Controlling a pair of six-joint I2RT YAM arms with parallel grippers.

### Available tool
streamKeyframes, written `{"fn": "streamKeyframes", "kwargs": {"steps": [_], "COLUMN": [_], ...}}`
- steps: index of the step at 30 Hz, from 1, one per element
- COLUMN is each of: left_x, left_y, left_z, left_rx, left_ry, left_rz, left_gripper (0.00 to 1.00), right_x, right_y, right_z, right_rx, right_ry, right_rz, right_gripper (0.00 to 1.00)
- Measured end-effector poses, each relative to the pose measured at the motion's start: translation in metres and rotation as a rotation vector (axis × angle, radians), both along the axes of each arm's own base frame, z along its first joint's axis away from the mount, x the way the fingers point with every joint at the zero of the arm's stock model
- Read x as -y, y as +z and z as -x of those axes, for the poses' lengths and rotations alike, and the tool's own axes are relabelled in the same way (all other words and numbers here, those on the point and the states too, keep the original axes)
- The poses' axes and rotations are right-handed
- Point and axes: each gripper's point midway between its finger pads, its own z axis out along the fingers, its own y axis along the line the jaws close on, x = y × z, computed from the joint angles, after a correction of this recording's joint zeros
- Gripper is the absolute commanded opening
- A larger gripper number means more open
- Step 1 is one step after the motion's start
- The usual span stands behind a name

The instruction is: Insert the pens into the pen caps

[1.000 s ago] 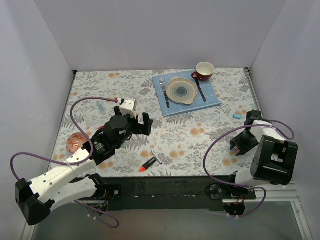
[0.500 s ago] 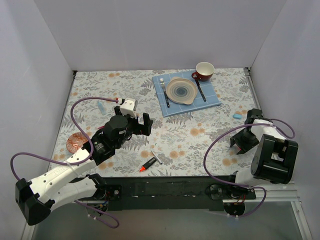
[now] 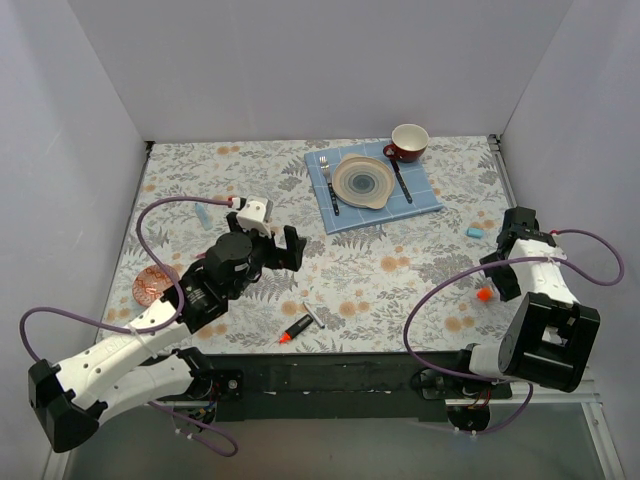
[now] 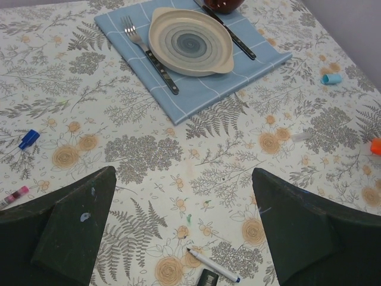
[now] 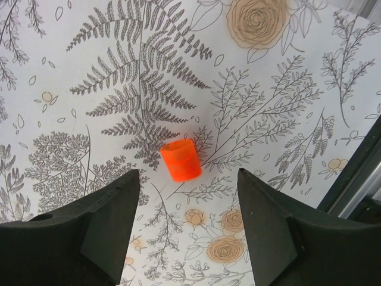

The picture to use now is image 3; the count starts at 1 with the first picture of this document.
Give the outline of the black orange highlighter pen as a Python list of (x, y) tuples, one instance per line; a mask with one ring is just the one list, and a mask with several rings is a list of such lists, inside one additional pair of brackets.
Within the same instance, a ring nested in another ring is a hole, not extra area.
[(279, 343), (285, 344), (293, 340), (296, 336), (298, 336), (306, 328), (308, 328), (313, 322), (314, 320), (310, 315), (303, 316), (284, 331), (283, 335), (279, 339)]

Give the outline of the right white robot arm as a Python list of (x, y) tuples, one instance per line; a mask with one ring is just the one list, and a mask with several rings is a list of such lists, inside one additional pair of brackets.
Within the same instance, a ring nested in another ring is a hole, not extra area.
[(500, 299), (520, 301), (498, 344), (470, 344), (452, 373), (454, 389), (475, 397), (489, 378), (523, 380), (562, 392), (581, 382), (600, 326), (597, 310), (581, 304), (563, 280), (565, 258), (552, 235), (539, 230), (536, 212), (505, 211), (494, 253), (480, 259)]

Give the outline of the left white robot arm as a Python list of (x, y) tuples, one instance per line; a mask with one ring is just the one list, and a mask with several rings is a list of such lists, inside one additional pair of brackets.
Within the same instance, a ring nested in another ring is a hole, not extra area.
[(263, 269), (300, 269), (306, 239), (284, 228), (286, 245), (238, 213), (229, 232), (127, 326), (87, 350), (53, 364), (38, 360), (28, 371), (29, 404), (54, 452), (87, 441), (113, 417), (165, 397), (219, 398), (225, 386), (197, 348), (166, 348), (226, 314), (231, 301), (257, 282)]

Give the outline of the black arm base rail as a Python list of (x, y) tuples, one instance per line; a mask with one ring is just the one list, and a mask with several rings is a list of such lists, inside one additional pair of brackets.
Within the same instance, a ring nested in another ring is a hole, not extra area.
[(220, 422), (266, 419), (414, 418), (444, 422), (445, 403), (508, 399), (507, 385), (433, 371), (409, 354), (208, 355), (185, 404), (214, 401)]

